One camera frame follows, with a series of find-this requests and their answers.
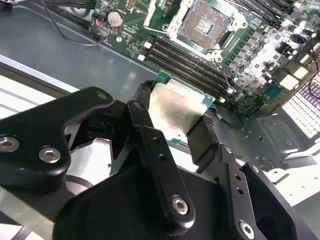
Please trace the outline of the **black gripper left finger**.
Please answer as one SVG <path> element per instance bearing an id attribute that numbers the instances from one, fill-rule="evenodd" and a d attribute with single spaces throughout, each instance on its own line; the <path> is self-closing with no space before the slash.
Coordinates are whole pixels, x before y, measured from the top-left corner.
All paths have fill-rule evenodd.
<path id="1" fill-rule="evenodd" d="M 41 236 L 53 236 L 57 217 L 76 196 L 66 175 L 71 153 L 95 138 L 111 141 L 115 174 L 155 153 L 171 153 L 140 102 L 116 101 L 97 87 L 2 119 L 0 212 Z"/>

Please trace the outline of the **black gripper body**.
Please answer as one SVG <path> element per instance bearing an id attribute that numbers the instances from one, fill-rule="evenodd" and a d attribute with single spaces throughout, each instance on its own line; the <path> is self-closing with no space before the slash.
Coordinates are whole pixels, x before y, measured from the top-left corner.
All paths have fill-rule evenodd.
<path id="1" fill-rule="evenodd" d="M 150 154 L 71 199 L 55 240 L 216 240 L 222 232 L 215 182 Z"/>

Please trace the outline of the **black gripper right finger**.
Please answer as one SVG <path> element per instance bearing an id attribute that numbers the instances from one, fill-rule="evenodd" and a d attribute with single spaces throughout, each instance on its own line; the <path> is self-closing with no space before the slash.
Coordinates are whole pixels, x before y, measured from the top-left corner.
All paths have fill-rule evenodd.
<path id="1" fill-rule="evenodd" d="M 240 166 L 234 152 L 219 143 L 210 117 L 203 115 L 187 133 L 197 173 L 218 185 L 222 240 L 312 240 L 314 233 L 263 171 Z"/>

